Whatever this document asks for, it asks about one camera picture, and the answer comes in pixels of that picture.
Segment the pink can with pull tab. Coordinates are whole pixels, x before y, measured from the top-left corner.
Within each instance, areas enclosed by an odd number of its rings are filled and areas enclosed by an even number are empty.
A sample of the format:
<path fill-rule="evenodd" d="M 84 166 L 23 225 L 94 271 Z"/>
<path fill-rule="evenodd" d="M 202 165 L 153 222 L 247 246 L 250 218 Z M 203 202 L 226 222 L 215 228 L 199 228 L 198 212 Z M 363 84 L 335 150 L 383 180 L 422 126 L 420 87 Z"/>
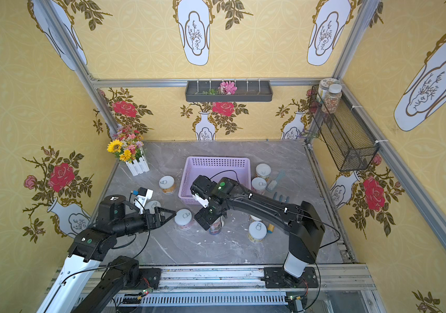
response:
<path fill-rule="evenodd" d="M 264 194 L 267 188 L 267 181 L 262 177 L 255 177 L 251 182 L 252 191 L 257 194 Z"/>

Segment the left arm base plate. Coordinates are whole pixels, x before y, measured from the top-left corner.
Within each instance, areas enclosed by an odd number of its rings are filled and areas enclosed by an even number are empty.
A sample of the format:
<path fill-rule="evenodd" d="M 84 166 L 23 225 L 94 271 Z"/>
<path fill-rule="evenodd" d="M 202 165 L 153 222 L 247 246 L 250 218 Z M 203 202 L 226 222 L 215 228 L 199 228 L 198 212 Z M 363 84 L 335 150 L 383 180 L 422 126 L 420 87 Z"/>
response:
<path fill-rule="evenodd" d="M 152 288 L 157 290 L 160 284 L 162 270 L 157 267 L 137 267 L 129 274 L 125 287 L 133 290 Z"/>

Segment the yellow pineapple can pull tab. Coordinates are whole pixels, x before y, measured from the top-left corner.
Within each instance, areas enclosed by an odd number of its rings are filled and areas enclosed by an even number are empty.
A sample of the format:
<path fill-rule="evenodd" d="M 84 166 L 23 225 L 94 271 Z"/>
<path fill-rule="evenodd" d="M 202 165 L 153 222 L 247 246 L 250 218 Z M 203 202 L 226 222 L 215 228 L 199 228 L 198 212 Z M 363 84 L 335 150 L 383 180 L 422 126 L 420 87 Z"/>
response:
<path fill-rule="evenodd" d="M 249 225 L 248 238 L 253 243 L 260 243 L 267 235 L 267 227 L 261 221 L 254 221 Z"/>

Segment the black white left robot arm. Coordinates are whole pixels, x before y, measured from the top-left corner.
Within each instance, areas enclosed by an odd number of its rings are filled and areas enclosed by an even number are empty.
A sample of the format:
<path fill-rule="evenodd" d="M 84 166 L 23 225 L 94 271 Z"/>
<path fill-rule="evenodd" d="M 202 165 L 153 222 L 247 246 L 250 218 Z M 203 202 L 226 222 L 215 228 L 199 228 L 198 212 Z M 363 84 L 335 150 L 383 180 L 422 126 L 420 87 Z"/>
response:
<path fill-rule="evenodd" d="M 105 197 L 98 206 L 95 224 L 75 237 L 39 312 L 101 312 L 123 289 L 141 289 L 147 295 L 158 288 L 161 270 L 141 269 L 135 256 L 119 256 L 107 266 L 101 263 L 117 246 L 118 238 L 150 234 L 176 214 L 163 207 L 150 212 L 121 195 Z"/>

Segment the green label can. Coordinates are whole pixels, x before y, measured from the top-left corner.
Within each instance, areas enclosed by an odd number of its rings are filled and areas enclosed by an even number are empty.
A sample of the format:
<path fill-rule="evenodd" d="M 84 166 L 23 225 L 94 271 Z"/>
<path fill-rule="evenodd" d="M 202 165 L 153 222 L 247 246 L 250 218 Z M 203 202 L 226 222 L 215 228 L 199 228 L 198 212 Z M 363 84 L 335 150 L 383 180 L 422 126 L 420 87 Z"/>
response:
<path fill-rule="evenodd" d="M 153 201 L 149 201 L 146 203 L 145 205 L 145 209 L 150 213 L 150 214 L 155 214 L 156 212 L 156 208 L 160 207 L 161 203 L 159 201 L 153 200 Z"/>

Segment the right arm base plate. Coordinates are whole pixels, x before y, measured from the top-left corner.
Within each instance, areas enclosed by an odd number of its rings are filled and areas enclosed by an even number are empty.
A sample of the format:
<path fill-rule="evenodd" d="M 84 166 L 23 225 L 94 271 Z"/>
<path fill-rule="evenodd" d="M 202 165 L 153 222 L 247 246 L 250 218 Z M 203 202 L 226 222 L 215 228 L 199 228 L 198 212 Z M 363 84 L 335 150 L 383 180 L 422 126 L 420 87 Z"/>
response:
<path fill-rule="evenodd" d="M 268 289 L 318 288 L 318 278 L 314 267 L 306 267 L 299 278 L 287 273 L 283 267 L 265 267 L 261 280 Z"/>

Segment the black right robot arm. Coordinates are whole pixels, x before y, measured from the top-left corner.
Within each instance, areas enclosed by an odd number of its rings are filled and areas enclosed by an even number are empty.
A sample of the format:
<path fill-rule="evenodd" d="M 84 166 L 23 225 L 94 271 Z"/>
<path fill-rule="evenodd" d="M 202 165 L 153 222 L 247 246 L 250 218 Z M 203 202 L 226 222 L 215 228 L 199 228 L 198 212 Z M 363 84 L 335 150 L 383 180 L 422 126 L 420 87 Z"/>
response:
<path fill-rule="evenodd" d="M 202 205 L 195 220 L 203 229 L 208 230 L 231 209 L 242 211 L 288 234 L 288 255 L 283 265 L 288 275 L 298 279 L 307 266 L 316 263 L 325 226 L 311 203 L 279 202 L 228 177 L 214 182 L 206 176 L 198 176 L 190 192 Z"/>

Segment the blue mixed congee can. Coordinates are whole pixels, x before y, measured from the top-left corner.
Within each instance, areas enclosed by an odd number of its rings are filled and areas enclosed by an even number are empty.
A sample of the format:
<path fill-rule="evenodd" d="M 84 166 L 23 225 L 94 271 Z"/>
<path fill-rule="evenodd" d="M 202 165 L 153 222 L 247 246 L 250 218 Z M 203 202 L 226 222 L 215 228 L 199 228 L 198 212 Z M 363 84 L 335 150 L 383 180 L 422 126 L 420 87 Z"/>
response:
<path fill-rule="evenodd" d="M 224 227 L 224 219 L 223 217 L 219 217 L 209 228 L 209 233 L 211 235 L 217 235 L 221 232 Z"/>

